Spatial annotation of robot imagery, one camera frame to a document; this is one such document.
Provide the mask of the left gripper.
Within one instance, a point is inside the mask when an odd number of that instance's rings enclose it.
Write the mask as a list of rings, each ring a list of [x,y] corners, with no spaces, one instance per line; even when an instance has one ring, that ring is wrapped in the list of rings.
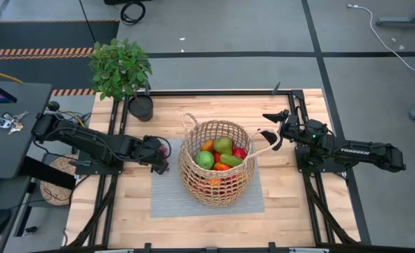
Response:
[[[169,169],[168,148],[156,136],[144,136],[140,162],[151,164],[151,172],[162,175]]]

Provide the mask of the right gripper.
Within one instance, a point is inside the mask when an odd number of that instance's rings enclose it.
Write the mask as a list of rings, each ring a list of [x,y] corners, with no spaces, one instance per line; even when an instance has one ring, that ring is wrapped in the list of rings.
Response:
[[[307,143],[305,137],[305,129],[302,129],[302,124],[298,122],[298,117],[290,115],[288,110],[283,110],[275,114],[263,114],[263,117],[274,123],[280,123],[279,134],[274,134],[270,131],[264,131],[264,138],[269,144],[274,145],[273,150],[281,148],[281,138],[285,138],[290,142]]]

